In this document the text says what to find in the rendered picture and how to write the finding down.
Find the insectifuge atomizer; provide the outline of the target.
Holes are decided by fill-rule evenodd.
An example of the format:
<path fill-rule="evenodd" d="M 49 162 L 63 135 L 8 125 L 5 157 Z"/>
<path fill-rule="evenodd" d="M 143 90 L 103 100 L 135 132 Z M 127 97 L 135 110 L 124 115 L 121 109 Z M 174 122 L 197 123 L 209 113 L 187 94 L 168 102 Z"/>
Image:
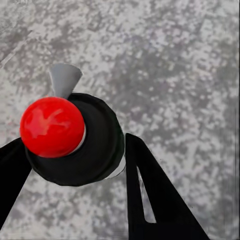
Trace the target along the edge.
<path fill-rule="evenodd" d="M 48 68 L 55 96 L 33 102 L 19 122 L 31 168 L 46 181 L 80 187 L 118 176 L 126 136 L 116 113 L 87 93 L 72 93 L 83 76 L 67 63 Z"/>

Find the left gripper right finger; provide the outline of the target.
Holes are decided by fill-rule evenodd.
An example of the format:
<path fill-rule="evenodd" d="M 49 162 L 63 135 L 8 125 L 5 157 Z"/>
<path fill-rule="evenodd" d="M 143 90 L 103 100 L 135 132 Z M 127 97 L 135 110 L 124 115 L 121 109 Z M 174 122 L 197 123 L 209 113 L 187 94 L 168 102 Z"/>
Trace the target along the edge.
<path fill-rule="evenodd" d="M 129 240 L 210 240 L 145 142 L 125 134 Z M 145 220 L 139 168 L 156 223 Z"/>

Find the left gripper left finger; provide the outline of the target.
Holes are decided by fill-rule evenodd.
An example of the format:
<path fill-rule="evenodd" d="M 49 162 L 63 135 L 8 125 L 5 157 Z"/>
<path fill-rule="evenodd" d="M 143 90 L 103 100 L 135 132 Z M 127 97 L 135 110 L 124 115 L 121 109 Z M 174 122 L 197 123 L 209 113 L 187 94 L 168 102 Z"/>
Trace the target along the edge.
<path fill-rule="evenodd" d="M 31 170 L 21 137 L 0 148 L 0 230 Z"/>

